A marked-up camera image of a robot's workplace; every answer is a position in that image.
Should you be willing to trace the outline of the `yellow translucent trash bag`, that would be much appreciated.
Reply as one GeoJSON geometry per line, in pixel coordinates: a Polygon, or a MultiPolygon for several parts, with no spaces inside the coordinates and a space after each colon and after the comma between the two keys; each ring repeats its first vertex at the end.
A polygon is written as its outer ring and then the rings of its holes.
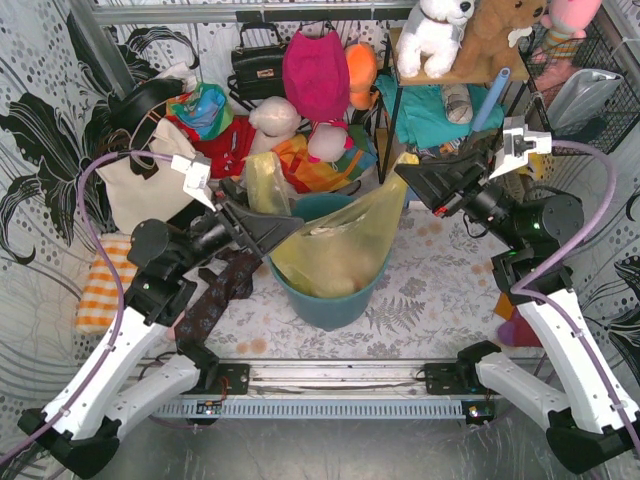
{"type": "MultiPolygon", "coordinates": [[[[293,216],[275,153],[245,158],[251,210],[293,216]]],[[[395,172],[383,185],[346,207],[304,226],[270,254],[289,285],[317,298],[336,298],[365,288],[377,275],[396,235],[407,183],[395,172]],[[309,236],[316,227],[340,227],[335,235],[309,236]]]]}

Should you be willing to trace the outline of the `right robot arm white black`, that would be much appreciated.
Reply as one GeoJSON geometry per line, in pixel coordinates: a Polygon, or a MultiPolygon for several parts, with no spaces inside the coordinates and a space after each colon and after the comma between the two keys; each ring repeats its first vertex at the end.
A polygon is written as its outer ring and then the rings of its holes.
{"type": "Polygon", "coordinates": [[[398,174],[436,216],[463,211],[506,246],[492,259],[499,290],[540,341],[557,374],[557,390],[517,366],[490,341],[461,350],[447,371],[468,393],[496,393],[533,420],[558,461],[585,473],[639,446],[639,405],[621,386],[589,331],[562,261],[595,228],[616,187],[610,158],[572,141],[607,174],[604,198],[590,220],[568,194],[519,203],[487,175],[500,168],[473,153],[443,166],[400,162],[398,174]]]}

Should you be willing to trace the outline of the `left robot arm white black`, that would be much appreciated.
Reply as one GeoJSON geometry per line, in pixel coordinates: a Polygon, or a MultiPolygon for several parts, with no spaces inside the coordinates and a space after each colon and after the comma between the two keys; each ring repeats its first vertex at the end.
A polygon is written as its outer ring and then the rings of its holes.
{"type": "Polygon", "coordinates": [[[189,391],[226,392],[220,360],[204,342],[233,299],[248,297],[263,258],[304,222],[262,214],[227,180],[184,192],[207,211],[188,230],[156,219],[140,223],[128,255],[138,270],[119,287],[114,321],[69,384],[19,428],[63,467],[90,479],[123,438],[170,399],[189,391]]]}

